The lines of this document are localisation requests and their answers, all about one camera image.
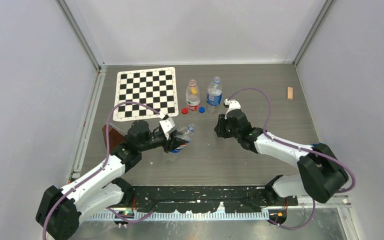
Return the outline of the pepsi bottle blue cap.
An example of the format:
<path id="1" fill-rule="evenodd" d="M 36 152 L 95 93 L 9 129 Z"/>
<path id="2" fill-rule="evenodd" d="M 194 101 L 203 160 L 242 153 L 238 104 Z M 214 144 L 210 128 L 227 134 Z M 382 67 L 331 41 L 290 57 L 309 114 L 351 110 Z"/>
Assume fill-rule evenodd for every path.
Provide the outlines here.
<path id="1" fill-rule="evenodd" d="M 165 154 L 166 160 L 169 162 L 175 161 L 179 156 L 181 151 L 188 145 L 192 140 L 196 130 L 196 125 L 194 123 L 188 124 L 180 128 L 175 135 L 175 148 Z"/>

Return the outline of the clear bottle blue label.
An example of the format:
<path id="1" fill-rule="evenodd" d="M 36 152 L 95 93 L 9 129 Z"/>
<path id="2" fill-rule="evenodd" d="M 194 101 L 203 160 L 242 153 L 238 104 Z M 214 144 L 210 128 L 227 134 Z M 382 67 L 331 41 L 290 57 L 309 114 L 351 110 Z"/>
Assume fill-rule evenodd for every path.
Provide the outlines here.
<path id="1" fill-rule="evenodd" d="M 216 76 L 213 81 L 207 87 L 207 111 L 214 113 L 217 107 L 220 106 L 222 100 L 222 82 L 221 78 Z"/>

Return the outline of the clear bottle red label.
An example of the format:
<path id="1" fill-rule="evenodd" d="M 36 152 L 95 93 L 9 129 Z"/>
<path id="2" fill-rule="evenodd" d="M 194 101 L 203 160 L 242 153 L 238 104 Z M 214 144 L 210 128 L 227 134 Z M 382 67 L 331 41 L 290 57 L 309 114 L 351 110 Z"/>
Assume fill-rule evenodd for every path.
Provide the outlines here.
<path id="1" fill-rule="evenodd" d="M 192 94 L 191 88 L 197 88 L 198 90 L 197 94 Z M 200 90 L 196 80 L 191 79 L 188 82 L 185 96 L 186 96 L 187 109 L 193 113 L 198 112 L 201 106 L 201 96 L 200 96 Z"/>

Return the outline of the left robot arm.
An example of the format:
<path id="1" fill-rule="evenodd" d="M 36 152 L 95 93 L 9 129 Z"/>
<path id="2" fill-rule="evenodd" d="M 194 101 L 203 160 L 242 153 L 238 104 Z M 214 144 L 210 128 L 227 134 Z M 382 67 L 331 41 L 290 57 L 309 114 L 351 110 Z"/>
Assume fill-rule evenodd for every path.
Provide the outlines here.
<path id="1" fill-rule="evenodd" d="M 132 187 L 121 176 L 142 160 L 144 151 L 161 147 L 179 153 L 194 131 L 193 123 L 178 129 L 170 117 L 154 130 L 145 120 L 134 121 L 124 140 L 95 168 L 63 187 L 52 185 L 44 191 L 35 217 L 43 239 L 67 240 L 99 211 L 116 204 L 128 207 L 134 199 Z"/>

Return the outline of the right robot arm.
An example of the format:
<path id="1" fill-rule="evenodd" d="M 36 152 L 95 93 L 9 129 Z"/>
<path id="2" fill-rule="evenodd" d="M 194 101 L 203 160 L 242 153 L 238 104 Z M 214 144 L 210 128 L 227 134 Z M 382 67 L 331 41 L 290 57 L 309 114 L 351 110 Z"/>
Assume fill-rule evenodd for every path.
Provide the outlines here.
<path id="1" fill-rule="evenodd" d="M 298 145 L 276 137 L 253 127 L 240 109 L 219 114 L 214 131 L 219 138 L 236 139 L 247 151 L 271 156 L 298 169 L 297 175 L 277 175 L 265 185 L 265 198 L 271 205 L 279 205 L 291 196 L 309 196 L 324 204 L 350 178 L 345 168 L 334 162 L 335 156 L 326 144 Z"/>

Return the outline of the brown wooden metronome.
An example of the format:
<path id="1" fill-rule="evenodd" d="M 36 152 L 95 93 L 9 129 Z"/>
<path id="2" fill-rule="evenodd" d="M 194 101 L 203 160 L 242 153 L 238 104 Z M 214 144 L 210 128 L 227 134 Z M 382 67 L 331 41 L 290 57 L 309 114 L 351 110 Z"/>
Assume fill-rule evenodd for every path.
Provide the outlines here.
<path id="1" fill-rule="evenodd" d="M 108 130 L 109 152 L 111 153 L 119 144 L 125 140 L 125 137 L 124 133 L 111 123 L 109 124 Z"/>

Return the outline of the black white chessboard mat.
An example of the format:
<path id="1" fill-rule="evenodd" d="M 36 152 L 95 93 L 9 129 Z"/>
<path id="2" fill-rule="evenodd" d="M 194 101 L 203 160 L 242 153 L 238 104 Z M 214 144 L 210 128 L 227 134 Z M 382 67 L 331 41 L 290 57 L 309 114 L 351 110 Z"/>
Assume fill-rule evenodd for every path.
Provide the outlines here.
<path id="1" fill-rule="evenodd" d="M 144 104 L 170 117 L 179 115 L 174 67 L 120 71 L 116 76 L 115 100 Z"/>

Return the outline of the tan wooden block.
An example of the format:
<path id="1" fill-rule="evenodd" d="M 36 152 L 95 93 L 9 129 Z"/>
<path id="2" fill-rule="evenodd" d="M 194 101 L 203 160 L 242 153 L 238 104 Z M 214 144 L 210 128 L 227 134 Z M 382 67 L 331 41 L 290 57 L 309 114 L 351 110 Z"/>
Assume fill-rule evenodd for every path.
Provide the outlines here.
<path id="1" fill-rule="evenodd" d="M 292 87 L 287 88 L 287 100 L 292 100 L 294 98 L 294 89 Z"/>

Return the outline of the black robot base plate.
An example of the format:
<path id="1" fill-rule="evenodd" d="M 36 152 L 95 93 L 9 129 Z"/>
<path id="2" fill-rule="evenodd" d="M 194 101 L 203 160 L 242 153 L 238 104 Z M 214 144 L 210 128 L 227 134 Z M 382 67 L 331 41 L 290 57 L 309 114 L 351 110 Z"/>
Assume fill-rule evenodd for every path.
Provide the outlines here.
<path id="1" fill-rule="evenodd" d="M 114 207 L 147 213 L 153 211 L 156 204 L 166 202 L 240 202 L 251 207 L 266 207 L 292 197 L 281 198 L 265 187 L 255 185 L 133 186 Z"/>

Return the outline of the slotted aluminium rail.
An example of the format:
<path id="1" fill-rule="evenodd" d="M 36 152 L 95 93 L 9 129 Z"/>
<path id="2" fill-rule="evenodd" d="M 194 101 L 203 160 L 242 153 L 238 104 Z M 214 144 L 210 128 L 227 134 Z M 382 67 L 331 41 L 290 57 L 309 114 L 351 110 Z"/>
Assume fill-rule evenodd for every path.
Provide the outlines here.
<path id="1" fill-rule="evenodd" d="M 153 212 L 132 210 L 126 207 L 104 209 L 92 214 L 84 221 L 115 221 L 122 222 L 123 217 L 129 221 L 245 221 L 264 220 L 277 221 L 286 219 L 292 210 L 309 210 L 313 201 L 308 197 L 290 197 L 274 206 L 251 207 L 241 202 L 162 202 L 156 204 Z"/>

